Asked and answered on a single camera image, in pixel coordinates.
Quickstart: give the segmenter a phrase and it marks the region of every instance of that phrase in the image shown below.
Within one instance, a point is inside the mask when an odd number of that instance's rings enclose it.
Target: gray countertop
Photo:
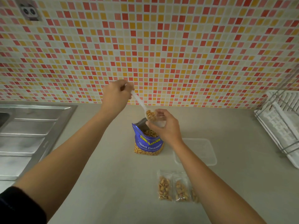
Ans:
[[[97,104],[78,104],[55,148],[99,108]],[[218,160],[211,169],[266,222],[297,223],[299,170],[280,157],[252,110],[166,108],[179,120],[183,137],[211,141]],[[158,200],[157,171],[183,169],[174,162],[168,146],[158,156],[134,153],[131,124],[143,117],[141,106],[127,105],[110,124],[50,224],[210,223],[200,204]]]

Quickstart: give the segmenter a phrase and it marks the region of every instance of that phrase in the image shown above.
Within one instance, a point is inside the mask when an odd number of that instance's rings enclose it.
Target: sink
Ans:
[[[0,180],[15,181],[45,158],[76,107],[0,103]]]

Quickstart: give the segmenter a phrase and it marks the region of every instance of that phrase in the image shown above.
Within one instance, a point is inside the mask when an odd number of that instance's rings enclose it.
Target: mosaic tile backsplash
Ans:
[[[299,0],[0,1],[0,100],[254,108],[299,62]]]

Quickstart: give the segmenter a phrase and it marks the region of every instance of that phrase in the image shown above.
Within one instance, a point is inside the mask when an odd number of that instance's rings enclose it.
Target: dish rack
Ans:
[[[292,164],[299,169],[299,91],[268,90],[254,115]]]

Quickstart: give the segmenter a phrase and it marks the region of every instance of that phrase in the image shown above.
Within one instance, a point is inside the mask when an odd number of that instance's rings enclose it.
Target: black sleeve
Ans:
[[[47,223],[43,209],[14,186],[0,194],[0,217],[0,223]]]

